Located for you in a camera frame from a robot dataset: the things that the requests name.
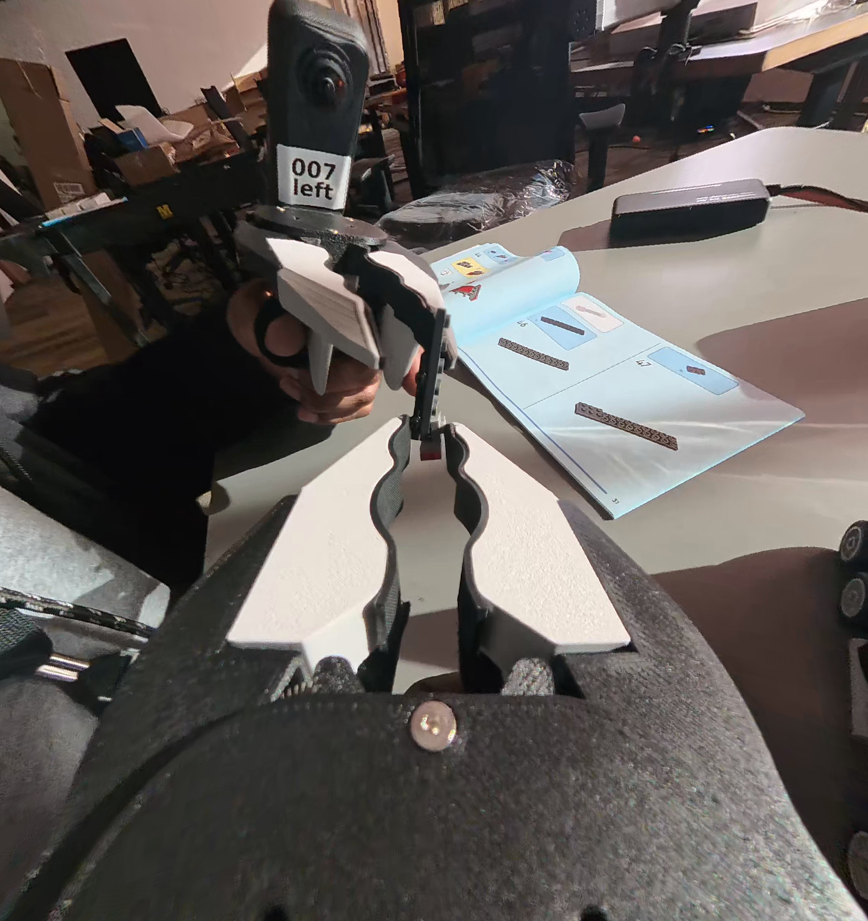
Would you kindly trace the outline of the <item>plastic-wrapped chair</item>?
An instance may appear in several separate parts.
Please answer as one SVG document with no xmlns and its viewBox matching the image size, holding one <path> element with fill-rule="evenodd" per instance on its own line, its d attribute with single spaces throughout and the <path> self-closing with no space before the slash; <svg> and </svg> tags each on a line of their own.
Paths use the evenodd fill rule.
<svg viewBox="0 0 868 921">
<path fill-rule="evenodd" d="M 378 226 L 404 246 L 436 246 L 474 236 L 569 199 L 577 168 L 548 159 L 459 178 L 380 218 Z"/>
</svg>

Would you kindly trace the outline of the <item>black mesh cabinet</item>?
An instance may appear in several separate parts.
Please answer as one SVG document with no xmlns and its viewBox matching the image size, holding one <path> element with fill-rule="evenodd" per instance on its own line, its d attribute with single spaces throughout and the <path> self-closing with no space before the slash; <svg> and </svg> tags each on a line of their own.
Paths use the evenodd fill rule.
<svg viewBox="0 0 868 921">
<path fill-rule="evenodd" d="M 455 178 L 575 161 L 576 2 L 400 1 L 412 195 Z"/>
</svg>

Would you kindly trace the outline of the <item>wooden work table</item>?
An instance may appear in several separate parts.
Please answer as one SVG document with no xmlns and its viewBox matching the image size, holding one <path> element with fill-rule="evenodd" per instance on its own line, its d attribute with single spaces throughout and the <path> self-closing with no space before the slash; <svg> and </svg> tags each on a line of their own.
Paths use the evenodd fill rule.
<svg viewBox="0 0 868 921">
<path fill-rule="evenodd" d="M 797 14 L 727 41 L 693 38 L 699 2 L 646 14 L 658 31 L 632 56 L 614 53 L 614 29 L 578 42 L 570 81 L 578 98 L 624 98 L 625 123 L 687 140 L 735 118 L 751 80 L 788 69 L 808 75 L 796 125 L 846 128 L 868 92 L 868 2 L 807 2 Z"/>
</svg>

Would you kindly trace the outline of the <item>long black toy brick plate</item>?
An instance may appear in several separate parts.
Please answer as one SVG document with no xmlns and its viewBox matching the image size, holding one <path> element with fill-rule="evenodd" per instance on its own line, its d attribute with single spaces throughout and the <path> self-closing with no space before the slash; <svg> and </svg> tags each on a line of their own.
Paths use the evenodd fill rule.
<svg viewBox="0 0 868 921">
<path fill-rule="evenodd" d="M 441 430 L 444 423 L 440 420 L 439 411 L 440 386 L 444 372 L 453 364 L 449 331 L 449 314 L 440 307 L 435 312 L 432 340 L 416 375 L 416 401 L 409 418 L 410 437 L 418 442 L 422 461 L 442 458 Z"/>
</svg>

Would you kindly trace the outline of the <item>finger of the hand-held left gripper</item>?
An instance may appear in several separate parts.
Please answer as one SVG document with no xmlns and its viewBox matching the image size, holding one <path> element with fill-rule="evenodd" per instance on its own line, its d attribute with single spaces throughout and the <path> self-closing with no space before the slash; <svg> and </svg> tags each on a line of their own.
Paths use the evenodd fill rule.
<svg viewBox="0 0 868 921">
<path fill-rule="evenodd" d="M 449 322 L 441 346 L 433 346 L 433 326 L 445 306 L 440 283 L 431 266 L 407 249 L 348 249 L 342 274 L 357 279 L 357 293 L 371 306 L 380 334 L 380 354 L 387 385 L 396 389 L 417 374 L 420 352 L 433 348 L 445 355 L 451 370 L 458 347 Z"/>
<path fill-rule="evenodd" d="M 277 264 L 279 303 L 309 330 L 309 369 L 328 371 L 339 351 L 379 370 L 369 306 L 332 270 L 330 254 L 317 244 L 287 237 L 269 237 L 267 246 Z"/>
</svg>

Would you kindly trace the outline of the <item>black table with yellow label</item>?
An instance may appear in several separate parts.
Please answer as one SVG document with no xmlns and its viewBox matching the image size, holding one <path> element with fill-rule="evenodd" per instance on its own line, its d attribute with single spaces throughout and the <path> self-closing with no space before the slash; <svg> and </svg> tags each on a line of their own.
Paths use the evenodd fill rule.
<svg viewBox="0 0 868 921">
<path fill-rule="evenodd" d="M 166 331 L 179 324 L 145 270 L 151 256 L 174 239 L 190 239 L 224 289 L 240 274 L 233 232 L 237 213 L 265 191 L 264 171 L 255 151 L 242 152 L 130 190 L 104 206 L 59 218 L 39 214 L 0 233 L 0 261 L 10 261 L 34 277 L 51 266 L 64 268 L 99 301 L 105 315 L 131 346 L 148 344 L 150 322 Z M 126 259 L 130 282 L 138 281 L 138 319 L 119 307 L 108 286 L 87 265 L 105 251 Z"/>
</svg>

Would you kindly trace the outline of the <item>black power adapter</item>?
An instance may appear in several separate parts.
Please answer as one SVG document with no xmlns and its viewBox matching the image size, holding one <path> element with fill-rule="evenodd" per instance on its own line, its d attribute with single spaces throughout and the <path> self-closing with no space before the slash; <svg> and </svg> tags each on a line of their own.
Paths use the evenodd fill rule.
<svg viewBox="0 0 868 921">
<path fill-rule="evenodd" d="M 609 238 L 637 245 L 724 236 L 761 224 L 770 202 L 757 178 L 628 193 L 613 202 Z"/>
</svg>

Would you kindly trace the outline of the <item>person's grey shirt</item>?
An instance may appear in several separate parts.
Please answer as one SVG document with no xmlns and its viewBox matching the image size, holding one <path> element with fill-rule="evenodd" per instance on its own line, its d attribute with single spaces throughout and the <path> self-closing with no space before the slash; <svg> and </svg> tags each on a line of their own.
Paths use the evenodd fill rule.
<svg viewBox="0 0 868 921">
<path fill-rule="evenodd" d="M 169 588 L 0 486 L 0 587 L 162 624 Z M 97 716 L 51 679 L 0 681 L 0 915 L 48 844 Z"/>
</svg>

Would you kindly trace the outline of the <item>black office chair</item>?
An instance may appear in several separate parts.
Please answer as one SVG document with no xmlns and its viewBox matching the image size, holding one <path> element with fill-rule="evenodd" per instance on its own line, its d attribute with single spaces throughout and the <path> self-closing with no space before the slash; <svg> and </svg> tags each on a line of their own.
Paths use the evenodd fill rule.
<svg viewBox="0 0 868 921">
<path fill-rule="evenodd" d="M 612 134 L 622 125 L 625 112 L 626 104 L 620 102 L 606 109 L 581 112 L 578 116 L 587 138 L 587 193 L 600 190 L 605 183 Z"/>
</svg>

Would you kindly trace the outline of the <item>person's left forearm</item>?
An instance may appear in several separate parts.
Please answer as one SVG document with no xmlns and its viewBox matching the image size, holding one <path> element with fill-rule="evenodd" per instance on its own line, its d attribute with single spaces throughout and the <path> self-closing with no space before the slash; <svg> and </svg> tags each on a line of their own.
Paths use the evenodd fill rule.
<svg viewBox="0 0 868 921">
<path fill-rule="evenodd" d="M 202 572 L 214 458 L 291 401 L 233 337 L 226 308 L 207 312 L 128 359 L 44 381 L 24 445 L 69 482 L 47 509 L 171 589 Z"/>
</svg>

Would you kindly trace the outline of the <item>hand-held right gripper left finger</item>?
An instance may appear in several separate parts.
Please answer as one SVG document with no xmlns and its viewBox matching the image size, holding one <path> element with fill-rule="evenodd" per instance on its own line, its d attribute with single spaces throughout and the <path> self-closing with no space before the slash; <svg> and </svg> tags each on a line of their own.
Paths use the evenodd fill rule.
<svg viewBox="0 0 868 921">
<path fill-rule="evenodd" d="M 314 670 L 339 658 L 358 673 L 397 621 L 391 528 L 411 455 L 408 419 L 392 419 L 302 488 L 226 640 L 301 656 Z"/>
</svg>

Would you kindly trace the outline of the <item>tall cardboard box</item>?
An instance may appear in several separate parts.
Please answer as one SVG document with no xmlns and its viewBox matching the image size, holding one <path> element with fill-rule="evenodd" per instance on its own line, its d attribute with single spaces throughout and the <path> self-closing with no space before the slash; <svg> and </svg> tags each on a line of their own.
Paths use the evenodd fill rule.
<svg viewBox="0 0 868 921">
<path fill-rule="evenodd" d="M 98 193 L 57 69 L 0 57 L 0 98 L 39 197 L 49 210 Z"/>
</svg>

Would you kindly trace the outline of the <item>person's left hand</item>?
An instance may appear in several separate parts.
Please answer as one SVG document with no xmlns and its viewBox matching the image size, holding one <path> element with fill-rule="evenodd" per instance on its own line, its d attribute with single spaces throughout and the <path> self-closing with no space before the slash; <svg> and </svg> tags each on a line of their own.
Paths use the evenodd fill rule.
<svg viewBox="0 0 868 921">
<path fill-rule="evenodd" d="M 347 354 L 333 352 L 325 390 L 313 387 L 306 367 L 277 366 L 259 350 L 255 319 L 269 298 L 260 280 L 244 283 L 229 299 L 226 319 L 238 344 L 293 402 L 297 418 L 309 424 L 337 425 L 369 415 L 380 387 L 380 373 Z"/>
</svg>

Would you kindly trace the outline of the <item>light blue instruction booklet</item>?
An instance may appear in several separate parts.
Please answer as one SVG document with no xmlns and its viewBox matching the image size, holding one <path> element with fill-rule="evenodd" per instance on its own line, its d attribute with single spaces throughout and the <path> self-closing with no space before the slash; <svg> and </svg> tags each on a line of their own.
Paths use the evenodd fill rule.
<svg viewBox="0 0 868 921">
<path fill-rule="evenodd" d="M 567 248 L 432 270 L 463 366 L 614 519 L 805 416 L 582 291 Z"/>
</svg>

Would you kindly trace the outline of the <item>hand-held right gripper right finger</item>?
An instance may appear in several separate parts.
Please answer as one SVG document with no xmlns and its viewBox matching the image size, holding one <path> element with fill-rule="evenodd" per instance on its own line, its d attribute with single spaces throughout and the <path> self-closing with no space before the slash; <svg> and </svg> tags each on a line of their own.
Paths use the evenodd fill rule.
<svg viewBox="0 0 868 921">
<path fill-rule="evenodd" d="M 520 660 L 606 653 L 631 638 L 557 496 L 462 424 L 444 432 L 468 532 L 458 595 L 463 677 Z"/>
</svg>

